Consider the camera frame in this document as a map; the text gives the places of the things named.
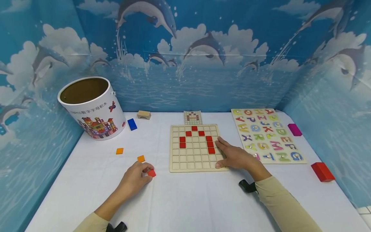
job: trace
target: white toy bucket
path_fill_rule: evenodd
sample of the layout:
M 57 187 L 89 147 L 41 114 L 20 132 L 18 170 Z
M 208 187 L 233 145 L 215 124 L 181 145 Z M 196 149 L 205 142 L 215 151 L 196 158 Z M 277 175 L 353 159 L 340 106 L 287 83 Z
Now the white toy bucket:
M 75 80 L 58 93 L 58 101 L 95 140 L 118 135 L 126 119 L 111 83 L 101 76 Z

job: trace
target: sleeve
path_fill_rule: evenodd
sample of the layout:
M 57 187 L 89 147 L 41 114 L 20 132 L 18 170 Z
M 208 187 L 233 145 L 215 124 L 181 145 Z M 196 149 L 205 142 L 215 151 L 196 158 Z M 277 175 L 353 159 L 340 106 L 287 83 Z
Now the sleeve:
M 273 176 L 255 182 L 260 201 L 282 232 L 322 232 L 300 203 Z
M 105 232 L 108 223 L 108 221 L 93 212 L 73 232 Z

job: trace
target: black clamp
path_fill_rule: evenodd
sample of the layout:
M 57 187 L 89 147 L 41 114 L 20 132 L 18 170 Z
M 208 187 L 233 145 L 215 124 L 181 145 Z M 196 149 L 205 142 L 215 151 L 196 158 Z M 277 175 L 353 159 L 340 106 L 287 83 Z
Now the black clamp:
M 238 185 L 241 187 L 241 189 L 245 192 L 245 193 L 253 193 L 253 192 L 256 192 L 256 186 L 255 186 L 255 182 L 253 182 L 252 184 L 249 184 L 246 180 L 241 180 Z
M 106 232 L 125 232 L 127 230 L 128 227 L 125 225 L 125 223 L 120 222 L 120 224 L 118 224 L 115 229 L 111 224 L 108 224 Z

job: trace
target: pink block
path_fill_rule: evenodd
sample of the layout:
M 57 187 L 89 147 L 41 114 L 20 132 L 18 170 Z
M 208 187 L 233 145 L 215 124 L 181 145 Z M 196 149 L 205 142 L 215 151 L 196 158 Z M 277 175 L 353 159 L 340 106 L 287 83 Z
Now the pink block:
M 294 136 L 302 136 L 301 131 L 299 130 L 298 126 L 295 123 L 289 124 L 288 127 Z

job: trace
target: dolphin wallpaper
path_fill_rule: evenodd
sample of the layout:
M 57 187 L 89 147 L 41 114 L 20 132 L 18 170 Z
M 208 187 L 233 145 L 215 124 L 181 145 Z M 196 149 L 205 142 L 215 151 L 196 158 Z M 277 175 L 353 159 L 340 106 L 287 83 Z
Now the dolphin wallpaper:
M 63 167 L 82 129 L 56 96 L 92 75 L 110 80 L 127 112 L 282 110 L 351 203 L 371 205 L 370 7 L 367 0 L 2 1 L 0 231 L 26 229 Z

